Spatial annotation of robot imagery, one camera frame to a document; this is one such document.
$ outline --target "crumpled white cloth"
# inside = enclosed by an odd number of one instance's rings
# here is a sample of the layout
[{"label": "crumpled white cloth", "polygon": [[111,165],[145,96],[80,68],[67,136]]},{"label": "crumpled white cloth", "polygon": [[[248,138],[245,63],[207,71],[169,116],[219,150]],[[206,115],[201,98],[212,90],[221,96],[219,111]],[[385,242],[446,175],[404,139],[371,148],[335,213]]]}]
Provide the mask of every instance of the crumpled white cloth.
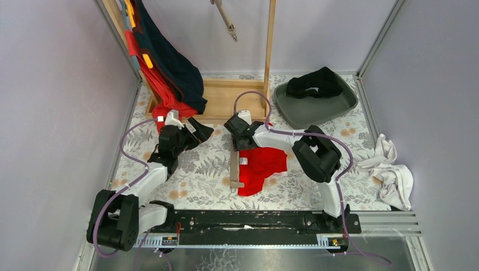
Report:
[{"label": "crumpled white cloth", "polygon": [[397,157],[396,146],[391,140],[386,141],[384,134],[380,134],[376,142],[375,156],[359,162],[356,169],[382,182],[379,198],[383,202],[409,211],[413,177],[407,166],[393,165]]}]

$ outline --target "gray wall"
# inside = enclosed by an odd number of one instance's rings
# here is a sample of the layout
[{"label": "gray wall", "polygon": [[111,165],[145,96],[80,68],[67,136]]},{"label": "gray wall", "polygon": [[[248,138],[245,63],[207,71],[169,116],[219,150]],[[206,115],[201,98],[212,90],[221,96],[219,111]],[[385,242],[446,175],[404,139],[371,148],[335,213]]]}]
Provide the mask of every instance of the gray wall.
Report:
[{"label": "gray wall", "polygon": [[477,270],[479,1],[408,1],[364,78],[436,270]]},{"label": "gray wall", "polygon": [[0,4],[0,270],[71,270],[136,78],[92,0]]},{"label": "gray wall", "polygon": [[[264,72],[269,0],[223,0],[234,43],[208,0],[143,0],[178,51],[205,72]],[[271,71],[355,71],[394,0],[278,0]]]}]

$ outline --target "yellow clip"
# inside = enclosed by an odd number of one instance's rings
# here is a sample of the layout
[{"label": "yellow clip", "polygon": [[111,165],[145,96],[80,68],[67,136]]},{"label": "yellow clip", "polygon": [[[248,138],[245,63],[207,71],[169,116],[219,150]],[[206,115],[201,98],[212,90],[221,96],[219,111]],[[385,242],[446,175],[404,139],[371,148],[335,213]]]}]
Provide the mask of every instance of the yellow clip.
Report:
[{"label": "yellow clip", "polygon": [[133,6],[130,3],[130,0],[125,0],[125,3],[127,4],[127,11],[128,11],[128,17],[130,18],[130,23],[132,24],[132,28],[134,28],[136,25],[134,23],[134,11],[133,11]]},{"label": "yellow clip", "polygon": [[146,66],[148,67],[148,69],[153,68],[153,63],[151,62],[150,57],[147,54],[142,54],[142,57],[145,60]]}]

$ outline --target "red garment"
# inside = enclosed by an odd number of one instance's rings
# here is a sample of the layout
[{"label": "red garment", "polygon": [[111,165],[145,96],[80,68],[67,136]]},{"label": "red garment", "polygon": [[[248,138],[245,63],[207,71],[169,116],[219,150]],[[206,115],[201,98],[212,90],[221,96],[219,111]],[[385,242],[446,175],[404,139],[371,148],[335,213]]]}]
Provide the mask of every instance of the red garment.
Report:
[{"label": "red garment", "polygon": [[[162,101],[158,103],[153,109],[151,113],[153,118],[157,118],[158,116],[163,116],[166,118],[167,113],[171,109],[176,109],[179,112],[179,119],[181,120],[182,117],[191,117],[198,113],[197,110],[191,108],[185,103],[178,102],[173,95],[173,92],[169,85],[166,83],[165,79],[159,74],[155,67],[152,69],[148,68],[143,57],[140,56],[140,48],[138,47],[138,43],[135,40],[133,33],[130,30],[125,31],[125,37],[128,43],[128,51],[130,56],[135,55],[138,58],[138,62],[140,64],[140,70],[146,77],[148,83],[150,83],[153,90],[160,95]],[[158,133],[160,129],[164,126],[163,122],[155,122],[156,128],[158,129]]]},{"label": "red garment", "polygon": [[275,148],[255,148],[240,151],[241,158],[247,158],[247,165],[239,165],[239,182],[245,187],[238,188],[239,196],[251,196],[263,189],[264,179],[288,170],[287,155]]}]

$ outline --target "black cloth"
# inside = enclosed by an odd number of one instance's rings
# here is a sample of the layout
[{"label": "black cloth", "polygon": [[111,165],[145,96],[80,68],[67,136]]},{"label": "black cloth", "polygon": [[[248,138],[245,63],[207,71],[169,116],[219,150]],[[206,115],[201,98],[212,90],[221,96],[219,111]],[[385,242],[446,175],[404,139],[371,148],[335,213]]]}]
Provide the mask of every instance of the black cloth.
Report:
[{"label": "black cloth", "polygon": [[337,80],[337,75],[328,67],[324,67],[318,71],[289,80],[286,94],[295,98],[306,96],[314,98],[335,97],[343,92]]},{"label": "black cloth", "polygon": [[206,100],[202,98],[203,78],[186,57],[180,54],[156,27],[142,0],[131,0],[136,27],[133,34],[141,54],[147,54],[153,66],[169,84],[176,99],[202,114]]}]

